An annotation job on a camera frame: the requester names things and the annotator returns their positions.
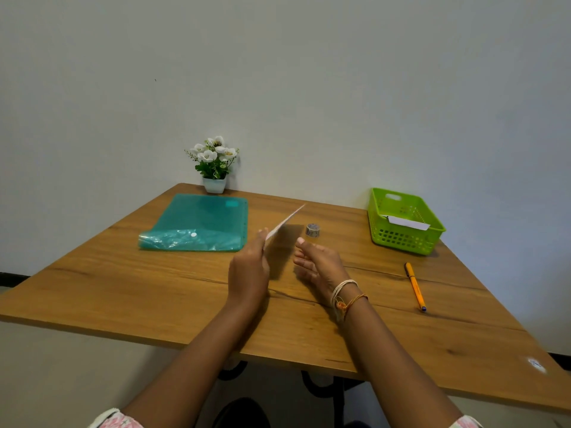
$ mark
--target forearm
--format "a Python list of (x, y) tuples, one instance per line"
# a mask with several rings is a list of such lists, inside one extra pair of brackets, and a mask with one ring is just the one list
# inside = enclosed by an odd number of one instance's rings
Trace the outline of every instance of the forearm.
[(187, 428), (255, 310), (225, 305), (153, 382), (123, 410), (145, 428)]
[[(351, 300), (358, 294), (357, 287), (348, 286), (343, 298)], [(393, 428), (448, 428), (462, 416), (366, 299), (357, 300), (347, 312), (343, 329)]]

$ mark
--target wood grain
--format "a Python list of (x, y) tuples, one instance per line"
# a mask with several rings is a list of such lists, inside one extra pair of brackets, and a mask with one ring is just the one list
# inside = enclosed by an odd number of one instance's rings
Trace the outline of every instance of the wood grain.
[[(141, 251), (179, 184), (0, 296), (0, 318), (104, 337), (182, 347), (225, 302), (232, 253)], [(272, 228), (304, 202), (234, 192), (248, 199), (248, 235)], [(365, 210), (314, 202), (268, 248), (272, 265), (265, 315), (240, 357), (362, 378), (324, 301), (296, 280), (293, 240), (305, 224), (341, 253), (351, 276), (413, 358), (448, 393), (571, 413), (571, 378), (443, 243), (421, 257), (371, 242)], [(404, 263), (410, 261), (428, 307), (418, 310)], [(548, 370), (542, 374), (527, 361)]]

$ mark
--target person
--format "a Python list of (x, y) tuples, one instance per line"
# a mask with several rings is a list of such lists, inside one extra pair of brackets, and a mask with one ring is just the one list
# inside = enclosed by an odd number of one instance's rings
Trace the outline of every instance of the person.
[[(193, 426), (219, 371), (267, 297), (266, 235), (267, 229), (260, 230), (230, 262), (227, 300), (212, 321), (132, 402), (122, 410), (106, 411), (92, 428)], [(399, 344), (358, 285), (351, 281), (337, 252), (300, 237), (294, 264), (298, 278), (315, 286), (327, 301), (343, 283), (332, 301), (333, 309), (342, 318), (339, 328), (392, 428), (480, 426), (462, 415)], [(245, 417), (258, 420), (246, 423)], [(216, 427), (246, 425), (269, 427), (259, 406), (248, 398), (227, 406), (214, 423)]]

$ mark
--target artificial flower arrangement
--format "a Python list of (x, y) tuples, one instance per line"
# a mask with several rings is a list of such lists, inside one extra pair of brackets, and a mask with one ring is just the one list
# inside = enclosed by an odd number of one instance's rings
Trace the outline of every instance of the artificial flower arrangement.
[[(208, 138), (204, 144), (196, 144), (194, 148), (184, 151), (192, 160), (198, 162), (194, 168), (202, 175), (207, 192), (222, 193), (226, 185), (226, 175), (229, 174), (230, 166), (238, 157), (240, 150), (227, 148), (224, 138), (217, 136), (214, 139)], [(209, 190), (209, 186), (213, 184), (223, 186), (222, 191), (214, 192)]]

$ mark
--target orange thread bracelet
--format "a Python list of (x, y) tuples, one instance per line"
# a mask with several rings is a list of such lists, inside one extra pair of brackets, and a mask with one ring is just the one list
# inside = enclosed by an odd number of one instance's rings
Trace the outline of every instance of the orange thread bracelet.
[(339, 311), (341, 311), (341, 313), (343, 314), (343, 321), (345, 321), (345, 316), (347, 315), (347, 311), (349, 310), (350, 307), (353, 306), (353, 303), (357, 302), (357, 300), (361, 299), (361, 297), (365, 297), (367, 300), (369, 300), (369, 297), (363, 293), (362, 295), (358, 295), (355, 298), (353, 298), (353, 300), (347, 304), (345, 304), (345, 302), (343, 301), (342, 298), (338, 297), (337, 302), (335, 303), (335, 306), (337, 307), (337, 309), (339, 309)]

